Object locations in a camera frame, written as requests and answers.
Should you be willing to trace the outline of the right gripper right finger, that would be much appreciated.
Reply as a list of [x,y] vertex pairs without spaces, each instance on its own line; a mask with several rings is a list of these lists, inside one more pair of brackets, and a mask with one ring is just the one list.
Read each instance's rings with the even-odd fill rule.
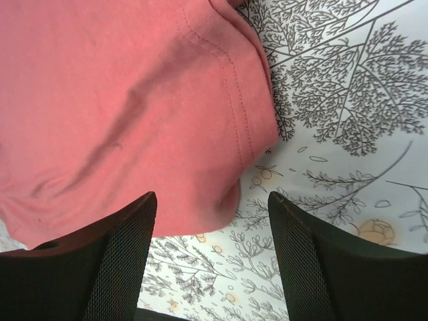
[[427,319],[427,255],[359,238],[278,192],[268,213],[290,320]]

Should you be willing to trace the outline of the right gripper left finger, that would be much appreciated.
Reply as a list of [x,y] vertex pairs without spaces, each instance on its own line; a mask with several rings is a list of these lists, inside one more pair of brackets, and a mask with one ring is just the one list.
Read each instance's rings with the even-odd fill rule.
[[1,319],[133,320],[156,210],[148,192],[73,233],[1,253]]

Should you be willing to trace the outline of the pink t shirt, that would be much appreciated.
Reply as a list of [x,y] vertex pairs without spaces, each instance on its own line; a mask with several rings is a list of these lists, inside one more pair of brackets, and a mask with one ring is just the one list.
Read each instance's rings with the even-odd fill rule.
[[236,1],[2,1],[1,220],[29,248],[152,191],[154,236],[228,225],[278,140]]

